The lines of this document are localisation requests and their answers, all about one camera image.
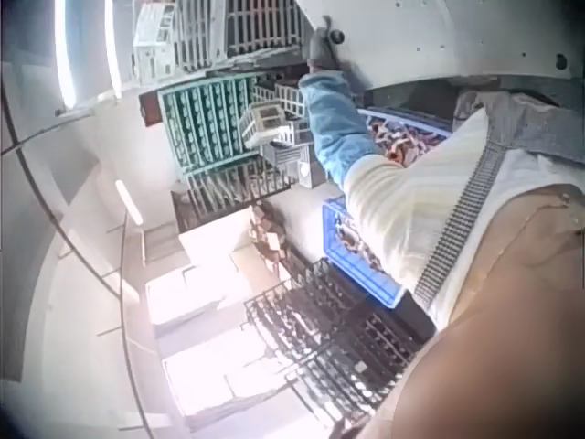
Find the food in crate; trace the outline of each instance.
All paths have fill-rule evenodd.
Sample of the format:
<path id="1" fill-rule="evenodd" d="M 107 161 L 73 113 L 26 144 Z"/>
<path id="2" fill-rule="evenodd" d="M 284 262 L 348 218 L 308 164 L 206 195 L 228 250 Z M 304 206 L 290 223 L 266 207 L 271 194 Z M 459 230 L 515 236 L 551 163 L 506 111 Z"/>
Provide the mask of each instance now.
<path id="1" fill-rule="evenodd" d="M 388 121 L 377 117 L 371 118 L 368 128 L 386 158 L 404 167 L 411 166 L 444 140 L 440 134 L 401 124 L 391 126 Z"/>
<path id="2" fill-rule="evenodd" d="M 338 215 L 335 220 L 337 239 L 350 252 L 361 256 L 375 271 L 385 273 L 380 259 L 369 249 L 356 231 L 356 225 L 348 216 Z"/>

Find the blue crate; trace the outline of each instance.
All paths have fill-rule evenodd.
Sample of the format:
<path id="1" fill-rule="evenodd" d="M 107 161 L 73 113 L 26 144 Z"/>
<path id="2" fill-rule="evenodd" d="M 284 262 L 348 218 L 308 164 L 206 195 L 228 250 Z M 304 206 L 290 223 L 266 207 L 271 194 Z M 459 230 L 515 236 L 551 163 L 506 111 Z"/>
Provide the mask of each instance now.
<path id="1" fill-rule="evenodd" d="M 387 274 L 370 268 L 359 255 L 350 252 L 335 234 L 335 221 L 346 217 L 345 198 L 329 199 L 323 205 L 323 246 L 327 258 L 342 269 L 387 308 L 395 308 L 402 298 L 402 286 Z"/>

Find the blue sleeve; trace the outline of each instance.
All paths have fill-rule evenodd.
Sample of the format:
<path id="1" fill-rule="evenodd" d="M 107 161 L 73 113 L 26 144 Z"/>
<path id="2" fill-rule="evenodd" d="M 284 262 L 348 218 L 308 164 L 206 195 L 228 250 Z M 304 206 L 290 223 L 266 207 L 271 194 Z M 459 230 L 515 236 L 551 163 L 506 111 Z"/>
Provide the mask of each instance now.
<path id="1" fill-rule="evenodd" d="M 300 83 L 317 159 L 339 187 L 361 157 L 380 154 L 340 71 L 305 75 Z"/>

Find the ceiling light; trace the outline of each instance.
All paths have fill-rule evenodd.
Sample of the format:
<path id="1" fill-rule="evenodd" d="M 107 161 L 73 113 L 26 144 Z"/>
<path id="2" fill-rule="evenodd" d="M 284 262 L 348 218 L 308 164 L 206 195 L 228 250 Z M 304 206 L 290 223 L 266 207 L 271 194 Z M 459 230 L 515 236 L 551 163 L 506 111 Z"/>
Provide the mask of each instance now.
<path id="1" fill-rule="evenodd" d="M 73 108 L 77 101 L 71 77 L 69 55 L 67 53 L 67 28 L 65 0 L 55 0 L 55 54 L 57 56 L 58 85 L 61 88 L 63 103 Z"/>
<path id="2" fill-rule="evenodd" d="M 108 58 L 108 69 L 112 81 L 113 93 L 116 98 L 122 97 L 122 80 L 120 79 L 120 68 L 118 56 L 116 55 L 116 40 L 113 33 L 113 0 L 105 0 L 104 25 L 106 29 L 106 56 Z"/>
<path id="3" fill-rule="evenodd" d="M 138 208 L 132 201 L 132 197 L 130 197 L 130 193 L 124 185 L 124 182 L 121 180 L 116 180 L 116 188 L 118 189 L 118 193 L 124 202 L 124 205 L 128 209 L 128 213 L 132 217 L 133 221 L 136 223 L 137 226 L 143 225 L 143 216 L 138 211 Z"/>

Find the person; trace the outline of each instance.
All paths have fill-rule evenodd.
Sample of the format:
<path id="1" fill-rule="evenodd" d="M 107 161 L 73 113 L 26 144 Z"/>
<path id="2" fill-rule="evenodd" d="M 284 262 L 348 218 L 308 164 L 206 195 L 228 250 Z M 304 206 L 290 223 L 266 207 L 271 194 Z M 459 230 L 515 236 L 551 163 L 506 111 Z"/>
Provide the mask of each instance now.
<path id="1" fill-rule="evenodd" d="M 503 131 L 513 138 L 461 254 L 425 308 L 437 335 L 358 437 L 563 437 L 551 435 L 561 427 L 579 427 L 582 437 L 585 134 L 558 128 L 582 115 L 490 94 L 485 101 L 495 104 L 473 108 L 449 139 L 402 168 L 374 144 L 328 29 L 315 31 L 308 64 L 300 88 L 317 159 L 384 270 L 411 291 L 486 139 Z"/>

